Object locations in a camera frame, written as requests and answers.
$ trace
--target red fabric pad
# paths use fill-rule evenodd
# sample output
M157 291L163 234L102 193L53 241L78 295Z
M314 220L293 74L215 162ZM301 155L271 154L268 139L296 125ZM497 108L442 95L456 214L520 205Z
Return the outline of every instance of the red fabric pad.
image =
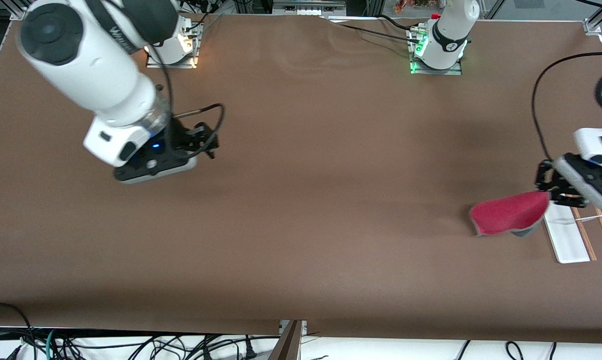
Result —
M547 192L530 191L480 202L470 210L470 217L479 235L512 231L524 236L539 223L548 205Z

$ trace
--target teal cable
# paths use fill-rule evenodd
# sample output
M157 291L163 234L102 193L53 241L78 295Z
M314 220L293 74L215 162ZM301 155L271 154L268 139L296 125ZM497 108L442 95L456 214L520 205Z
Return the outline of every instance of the teal cable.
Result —
M56 331L56 329L50 331L50 334L47 335L47 341L45 342L45 355L47 356L47 360L52 360L50 346L52 345L52 335L54 335L54 331Z

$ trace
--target red object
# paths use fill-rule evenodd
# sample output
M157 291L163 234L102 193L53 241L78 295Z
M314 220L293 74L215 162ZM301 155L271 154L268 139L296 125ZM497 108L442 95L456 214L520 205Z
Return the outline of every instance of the red object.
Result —
M470 217L479 235L512 231L524 236L539 223L550 199L547 192L531 191L478 203Z

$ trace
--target brown tabletop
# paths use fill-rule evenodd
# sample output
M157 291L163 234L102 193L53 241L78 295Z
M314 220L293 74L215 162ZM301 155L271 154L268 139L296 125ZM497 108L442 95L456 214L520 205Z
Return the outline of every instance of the brown tabletop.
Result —
M599 260L564 265L544 229L476 237L467 216L534 189L532 85L602 50L580 23L479 22L463 76L429 76L410 74L398 40L223 16L198 69L170 71L175 112L227 106L218 158L133 186L83 148L92 114L19 55L18 28L0 54L0 301L35 326L275 333L308 319L324 336L602 342L596 221ZM602 57L585 58L543 80L554 155L602 127L600 75Z

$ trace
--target gray floor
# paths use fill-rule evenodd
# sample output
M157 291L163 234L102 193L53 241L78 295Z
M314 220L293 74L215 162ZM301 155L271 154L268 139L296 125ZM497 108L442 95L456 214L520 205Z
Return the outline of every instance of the gray floor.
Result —
M507 0L495 19L502 20L583 20L596 7L574 0Z

